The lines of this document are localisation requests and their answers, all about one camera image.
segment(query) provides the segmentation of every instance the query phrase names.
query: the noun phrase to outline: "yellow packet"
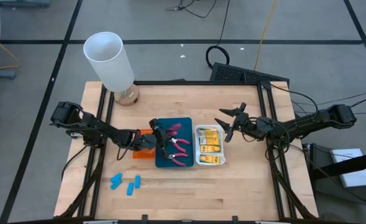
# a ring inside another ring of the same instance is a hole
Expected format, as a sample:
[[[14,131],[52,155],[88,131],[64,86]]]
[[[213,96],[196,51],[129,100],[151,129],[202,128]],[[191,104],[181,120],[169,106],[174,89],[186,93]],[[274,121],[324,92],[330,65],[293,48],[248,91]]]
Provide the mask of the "yellow packet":
[[[216,129],[199,130],[199,137],[200,138],[218,138],[219,135],[218,135]]]
[[[219,138],[199,138],[199,144],[220,145]]]
[[[219,164],[220,156],[200,155],[199,160],[205,163]]]
[[[220,146],[207,146],[207,145],[202,145],[201,146],[201,152],[220,152]]]

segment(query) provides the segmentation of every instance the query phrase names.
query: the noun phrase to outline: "orange object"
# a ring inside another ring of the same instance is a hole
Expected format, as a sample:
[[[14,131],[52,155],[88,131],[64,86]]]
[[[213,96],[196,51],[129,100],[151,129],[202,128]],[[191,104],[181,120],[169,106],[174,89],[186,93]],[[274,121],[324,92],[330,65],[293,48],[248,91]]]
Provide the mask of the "orange object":
[[[140,130],[140,134],[152,134],[152,129]],[[133,159],[154,159],[155,158],[155,147],[152,149],[144,149],[141,151],[133,152]]]

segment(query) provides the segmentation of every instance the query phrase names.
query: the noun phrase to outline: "lamp base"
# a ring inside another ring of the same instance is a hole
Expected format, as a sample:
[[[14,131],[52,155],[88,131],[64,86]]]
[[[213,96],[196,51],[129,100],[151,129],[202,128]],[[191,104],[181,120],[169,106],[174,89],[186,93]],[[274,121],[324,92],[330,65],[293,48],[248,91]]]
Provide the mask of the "lamp base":
[[[132,84],[125,94],[114,93],[115,102],[121,106],[131,106],[139,100],[139,97],[139,88],[135,84]]]

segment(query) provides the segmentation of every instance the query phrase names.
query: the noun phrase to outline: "yellow cable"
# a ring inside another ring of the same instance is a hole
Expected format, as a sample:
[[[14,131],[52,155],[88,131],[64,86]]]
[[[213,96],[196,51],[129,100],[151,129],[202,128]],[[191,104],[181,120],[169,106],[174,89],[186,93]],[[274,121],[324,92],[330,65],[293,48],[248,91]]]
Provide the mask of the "yellow cable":
[[[20,67],[19,59],[16,56],[14,56],[14,54],[12,52],[10,52],[10,50],[8,50],[7,48],[5,48],[5,46],[3,46],[1,43],[0,43],[0,46],[3,48],[3,50],[5,50],[7,53],[9,53],[9,55],[11,57],[13,57],[16,60],[16,62],[17,62],[17,65],[3,66],[3,67],[0,67],[0,69],[5,69],[5,68],[18,68],[18,67]]]
[[[272,4],[272,10],[270,12],[270,15],[268,16],[267,23],[266,23],[266,25],[264,27],[264,30],[263,30],[262,38],[260,39],[260,43],[258,45],[257,56],[256,56],[256,63],[255,63],[255,68],[253,70],[256,70],[257,62],[258,62],[258,60],[260,58],[260,52],[262,51],[262,43],[263,43],[263,39],[264,39],[264,36],[265,36],[265,32],[267,31],[268,25],[270,25],[271,17],[272,17],[272,14],[275,11],[275,6],[276,5],[277,5],[277,0],[274,0],[274,3]]]

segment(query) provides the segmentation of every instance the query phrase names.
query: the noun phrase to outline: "wooden table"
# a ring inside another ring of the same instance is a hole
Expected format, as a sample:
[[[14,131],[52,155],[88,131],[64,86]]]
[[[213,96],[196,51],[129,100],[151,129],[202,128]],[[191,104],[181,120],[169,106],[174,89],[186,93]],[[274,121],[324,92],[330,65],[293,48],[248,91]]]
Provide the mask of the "wooden table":
[[[285,82],[273,84],[287,89]],[[232,109],[242,102],[247,104],[245,112],[250,116],[261,116],[255,86],[139,85],[139,89],[140,100],[135,105],[114,104],[111,125],[121,129],[148,129],[152,118],[172,117],[190,117],[193,127],[216,124],[216,117],[232,122],[231,117],[218,109]],[[100,92],[101,82],[86,83],[81,102],[85,111],[96,114]],[[293,119],[289,93],[276,88],[272,93],[278,120]],[[72,140],[68,157],[77,153],[82,143],[81,139]],[[301,146],[298,139],[292,144]],[[221,166],[158,169],[154,160],[133,160],[130,151],[123,160],[116,161],[117,146],[108,140],[95,218],[140,220],[147,214],[150,220],[231,220],[233,215],[239,220],[278,220],[270,164],[265,158],[265,141],[247,143],[236,133],[224,148],[226,163]],[[86,151],[65,171],[55,215],[61,214],[81,190],[88,154]],[[292,147],[285,157],[293,191],[317,216],[303,153]],[[110,178],[118,172],[123,173],[123,183],[111,190]],[[142,178],[141,189],[135,189],[132,196],[127,196],[127,185],[136,175]],[[282,188],[281,194],[285,215],[289,217]],[[88,214],[90,203],[86,204],[85,214]]]

